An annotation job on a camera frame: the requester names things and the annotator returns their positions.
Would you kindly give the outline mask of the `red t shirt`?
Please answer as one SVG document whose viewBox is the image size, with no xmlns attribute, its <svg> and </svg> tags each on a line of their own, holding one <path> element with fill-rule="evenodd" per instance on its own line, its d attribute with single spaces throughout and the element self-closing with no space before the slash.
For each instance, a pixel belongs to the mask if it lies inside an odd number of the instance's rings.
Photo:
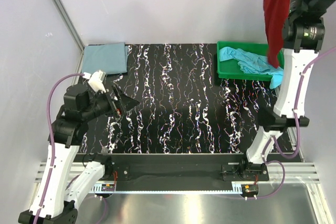
<svg viewBox="0 0 336 224">
<path fill-rule="evenodd" d="M 290 0 L 263 0 L 265 32 L 268 42 L 267 60 L 274 68 L 280 66 L 278 53 L 283 48 L 282 28 L 289 14 Z"/>
</svg>

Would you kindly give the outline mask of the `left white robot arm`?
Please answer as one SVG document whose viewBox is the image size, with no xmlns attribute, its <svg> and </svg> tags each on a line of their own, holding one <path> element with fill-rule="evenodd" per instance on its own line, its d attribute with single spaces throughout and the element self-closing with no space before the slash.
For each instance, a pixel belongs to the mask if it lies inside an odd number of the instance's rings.
<svg viewBox="0 0 336 224">
<path fill-rule="evenodd" d="M 64 104 L 49 135 L 48 157 L 37 195 L 19 223 L 75 223 L 78 209 L 93 185 L 113 175 L 112 158 L 94 154 L 84 171 L 71 183 L 68 178 L 88 123 L 102 115 L 120 117 L 139 102 L 116 86 L 94 94 L 84 84 L 67 88 Z"/>
</svg>

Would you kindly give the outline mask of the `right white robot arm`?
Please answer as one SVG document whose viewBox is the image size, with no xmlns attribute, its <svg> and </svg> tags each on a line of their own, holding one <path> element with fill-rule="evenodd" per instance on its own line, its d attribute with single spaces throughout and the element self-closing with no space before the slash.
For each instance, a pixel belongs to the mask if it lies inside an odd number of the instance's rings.
<svg viewBox="0 0 336 224">
<path fill-rule="evenodd" d="M 254 180 L 267 174 L 266 159 L 278 138 L 290 127 L 306 127 L 305 97 L 314 63 L 326 34 L 323 15 L 335 0 L 264 0 L 267 59 L 279 64 L 284 56 L 284 73 L 273 109 L 258 111 L 259 129 L 251 146 L 239 162 L 237 174 Z"/>
</svg>

